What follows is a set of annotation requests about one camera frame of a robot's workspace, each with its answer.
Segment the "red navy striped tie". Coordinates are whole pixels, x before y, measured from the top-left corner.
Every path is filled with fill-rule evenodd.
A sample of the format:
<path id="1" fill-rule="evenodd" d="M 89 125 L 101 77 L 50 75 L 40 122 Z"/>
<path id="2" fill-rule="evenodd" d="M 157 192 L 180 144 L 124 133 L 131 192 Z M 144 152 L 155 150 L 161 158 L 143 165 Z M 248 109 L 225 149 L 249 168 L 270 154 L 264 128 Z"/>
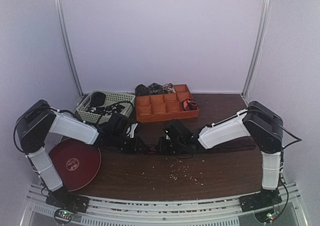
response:
<path id="1" fill-rule="evenodd" d="M 238 152 L 238 151 L 248 151 L 256 148 L 256 144 L 250 139 L 236 139 L 229 142 L 225 142 L 214 146 L 210 149 L 205 149 L 200 144 L 195 144 L 198 146 L 198 150 L 195 154 L 203 154 L 203 153 L 229 153 L 229 152 Z M 150 154 L 158 154 L 156 153 L 157 144 L 148 144 L 146 146 L 146 155 Z"/>

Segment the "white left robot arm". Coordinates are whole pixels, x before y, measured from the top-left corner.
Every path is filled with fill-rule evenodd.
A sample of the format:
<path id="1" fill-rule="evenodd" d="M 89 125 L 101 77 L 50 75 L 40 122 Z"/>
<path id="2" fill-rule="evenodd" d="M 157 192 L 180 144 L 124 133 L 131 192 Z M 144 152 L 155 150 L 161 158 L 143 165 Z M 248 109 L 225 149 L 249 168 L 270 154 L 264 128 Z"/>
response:
<path id="1" fill-rule="evenodd" d="M 17 119 L 13 141 L 53 201 L 67 208 L 72 203 L 70 194 L 96 179 L 103 151 L 145 153 L 146 144 L 138 134 L 140 125 L 122 114 L 93 124 L 38 100 Z"/>

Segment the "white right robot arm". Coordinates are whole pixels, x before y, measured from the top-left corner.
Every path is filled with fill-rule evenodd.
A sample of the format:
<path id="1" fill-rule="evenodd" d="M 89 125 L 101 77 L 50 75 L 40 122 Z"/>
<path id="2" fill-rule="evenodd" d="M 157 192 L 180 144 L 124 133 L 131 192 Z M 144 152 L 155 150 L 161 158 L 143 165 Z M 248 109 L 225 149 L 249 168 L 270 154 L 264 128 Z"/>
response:
<path id="1" fill-rule="evenodd" d="M 163 127 L 164 137 L 155 148 L 160 155 L 198 154 L 218 150 L 228 142 L 250 138 L 262 154 L 262 188 L 256 196 L 260 206 L 268 206 L 278 196 L 283 168 L 283 120 L 272 110 L 252 101 L 248 107 L 225 120 L 207 124 L 191 132 L 180 120 Z"/>

